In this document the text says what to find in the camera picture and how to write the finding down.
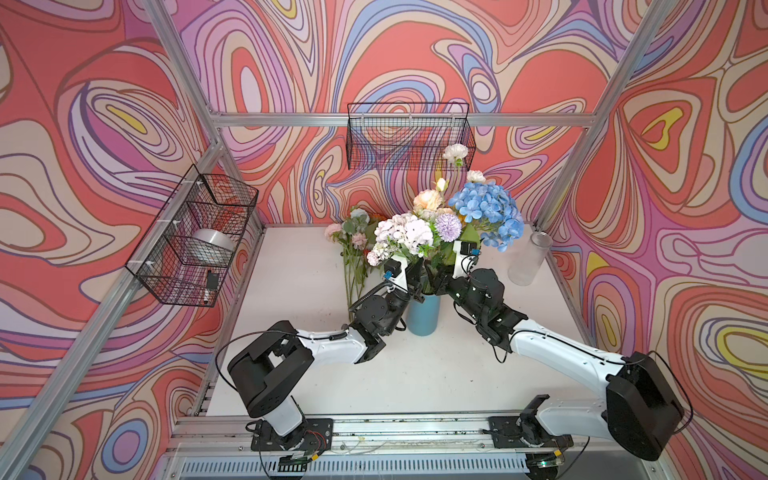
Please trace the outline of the teal ceramic vase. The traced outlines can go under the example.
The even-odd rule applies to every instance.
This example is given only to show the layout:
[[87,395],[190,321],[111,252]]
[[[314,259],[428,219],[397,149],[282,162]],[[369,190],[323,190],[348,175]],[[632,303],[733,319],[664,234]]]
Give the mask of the teal ceramic vase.
[[422,302],[412,301],[406,315],[407,330],[416,336],[433,334],[438,326],[440,297],[426,295]]

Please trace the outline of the pink purple mixed bouquet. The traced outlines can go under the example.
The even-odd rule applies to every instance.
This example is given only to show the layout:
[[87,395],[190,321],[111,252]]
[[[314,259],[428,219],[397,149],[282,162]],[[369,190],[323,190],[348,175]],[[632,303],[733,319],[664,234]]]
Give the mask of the pink purple mixed bouquet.
[[436,289],[437,279],[455,264],[454,243],[463,234],[464,224],[451,209],[428,213],[392,216],[373,230],[373,246],[365,254],[372,267],[383,265],[395,256],[409,264],[423,261],[426,278]]

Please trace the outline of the peach rose leafy stem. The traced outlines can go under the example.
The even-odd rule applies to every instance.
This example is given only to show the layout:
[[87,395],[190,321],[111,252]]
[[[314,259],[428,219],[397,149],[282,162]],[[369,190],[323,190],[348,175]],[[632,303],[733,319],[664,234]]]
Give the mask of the peach rose leafy stem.
[[444,213],[444,197],[434,189],[421,191],[413,200],[412,212],[423,220],[434,220]]

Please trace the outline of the white poppy flower stem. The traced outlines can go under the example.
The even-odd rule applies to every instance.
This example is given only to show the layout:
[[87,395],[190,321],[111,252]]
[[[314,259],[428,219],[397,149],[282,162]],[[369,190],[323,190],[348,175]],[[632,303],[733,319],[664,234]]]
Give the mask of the white poppy flower stem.
[[[449,164],[455,167],[467,166],[468,159],[473,150],[462,143],[455,143],[447,146],[442,153],[442,159],[446,160]],[[466,175],[467,181],[470,183],[485,184],[487,179],[485,175],[479,170],[469,170]],[[439,193],[443,193],[447,188],[447,180],[440,178],[436,182],[436,190]]]

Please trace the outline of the light blue hydrangea stem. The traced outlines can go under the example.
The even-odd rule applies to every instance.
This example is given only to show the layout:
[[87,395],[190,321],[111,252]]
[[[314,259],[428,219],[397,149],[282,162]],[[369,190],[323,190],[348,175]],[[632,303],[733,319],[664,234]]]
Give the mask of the light blue hydrangea stem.
[[524,233],[524,219],[516,201],[494,181],[467,182],[447,202],[480,241],[505,252]]

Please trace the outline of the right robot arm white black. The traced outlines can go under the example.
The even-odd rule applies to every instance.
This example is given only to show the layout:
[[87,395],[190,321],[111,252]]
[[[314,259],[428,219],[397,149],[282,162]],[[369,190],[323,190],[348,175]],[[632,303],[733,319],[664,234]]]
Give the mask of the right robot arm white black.
[[492,269],[446,276],[440,290],[489,345],[533,359],[591,392],[581,400],[537,395],[517,420],[524,441],[538,445],[547,437],[596,437],[611,439],[642,460],[660,458],[684,409],[650,355],[603,351],[542,326],[505,304],[505,287]]

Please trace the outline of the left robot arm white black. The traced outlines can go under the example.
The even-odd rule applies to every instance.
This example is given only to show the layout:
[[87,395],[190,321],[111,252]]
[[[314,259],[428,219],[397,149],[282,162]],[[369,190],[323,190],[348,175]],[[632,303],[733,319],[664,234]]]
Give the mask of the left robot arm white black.
[[313,367],[374,359],[406,307],[421,293],[415,280],[398,285],[387,279],[353,303],[351,323],[339,330],[303,331],[284,320],[259,333],[227,365],[248,415],[266,423],[281,439],[305,431],[305,415],[292,398],[304,375]]

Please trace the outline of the clear glass vase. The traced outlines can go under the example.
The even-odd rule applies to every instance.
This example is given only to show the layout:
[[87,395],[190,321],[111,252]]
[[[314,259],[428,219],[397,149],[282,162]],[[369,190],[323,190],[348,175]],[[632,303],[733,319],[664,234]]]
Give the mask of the clear glass vase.
[[543,231],[533,231],[527,242],[513,256],[508,270],[509,279],[516,285],[528,286],[535,279],[547,257],[553,239]]

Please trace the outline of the pink rose green bouquet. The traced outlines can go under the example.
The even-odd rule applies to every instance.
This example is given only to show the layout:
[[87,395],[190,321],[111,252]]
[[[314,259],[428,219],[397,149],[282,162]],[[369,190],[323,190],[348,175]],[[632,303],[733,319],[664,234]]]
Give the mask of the pink rose green bouquet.
[[360,206],[353,207],[339,223],[328,225],[324,230],[325,238],[341,247],[345,297],[351,307],[363,295],[368,276],[373,267],[368,263],[367,255],[374,244],[374,230],[380,217],[371,214]]

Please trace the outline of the small black device in basket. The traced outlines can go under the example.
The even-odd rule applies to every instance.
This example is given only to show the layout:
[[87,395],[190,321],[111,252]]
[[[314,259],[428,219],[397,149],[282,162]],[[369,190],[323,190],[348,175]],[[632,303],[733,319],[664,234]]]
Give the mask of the small black device in basket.
[[202,299],[204,306],[212,306],[215,304],[219,287],[220,275],[212,270],[208,270],[205,275],[205,286]]

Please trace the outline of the white tape roll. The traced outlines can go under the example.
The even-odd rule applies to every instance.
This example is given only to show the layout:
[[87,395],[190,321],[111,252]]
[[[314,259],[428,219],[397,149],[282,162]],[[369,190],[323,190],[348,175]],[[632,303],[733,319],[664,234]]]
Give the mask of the white tape roll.
[[215,229],[198,229],[192,234],[188,252],[202,265],[226,266],[235,251],[233,240]]

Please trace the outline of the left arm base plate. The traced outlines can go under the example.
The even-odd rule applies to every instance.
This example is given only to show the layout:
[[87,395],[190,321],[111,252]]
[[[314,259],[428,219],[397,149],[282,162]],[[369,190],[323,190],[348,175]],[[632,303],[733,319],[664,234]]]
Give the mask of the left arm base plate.
[[251,421],[245,429],[252,435],[252,451],[314,454],[322,453],[332,447],[334,420],[309,418],[284,436],[278,435],[264,420]]

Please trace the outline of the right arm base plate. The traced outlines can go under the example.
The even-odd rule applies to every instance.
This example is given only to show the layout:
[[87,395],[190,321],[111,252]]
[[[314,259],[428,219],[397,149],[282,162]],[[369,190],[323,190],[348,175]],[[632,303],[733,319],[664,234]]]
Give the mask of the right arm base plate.
[[515,415],[491,416],[488,427],[481,432],[491,436],[497,449],[550,448],[565,451],[574,445],[572,436],[548,433],[536,417],[541,405],[549,398],[548,394],[537,395]]

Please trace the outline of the aluminium front rail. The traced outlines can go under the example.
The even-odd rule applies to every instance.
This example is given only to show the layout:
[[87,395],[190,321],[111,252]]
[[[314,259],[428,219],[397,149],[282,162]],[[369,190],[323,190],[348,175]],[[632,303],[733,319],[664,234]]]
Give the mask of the aluminium front rail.
[[[448,413],[335,414],[331,452],[484,453],[493,449],[489,419],[516,410]],[[179,420],[168,452],[245,454],[252,434],[247,416],[204,416]]]

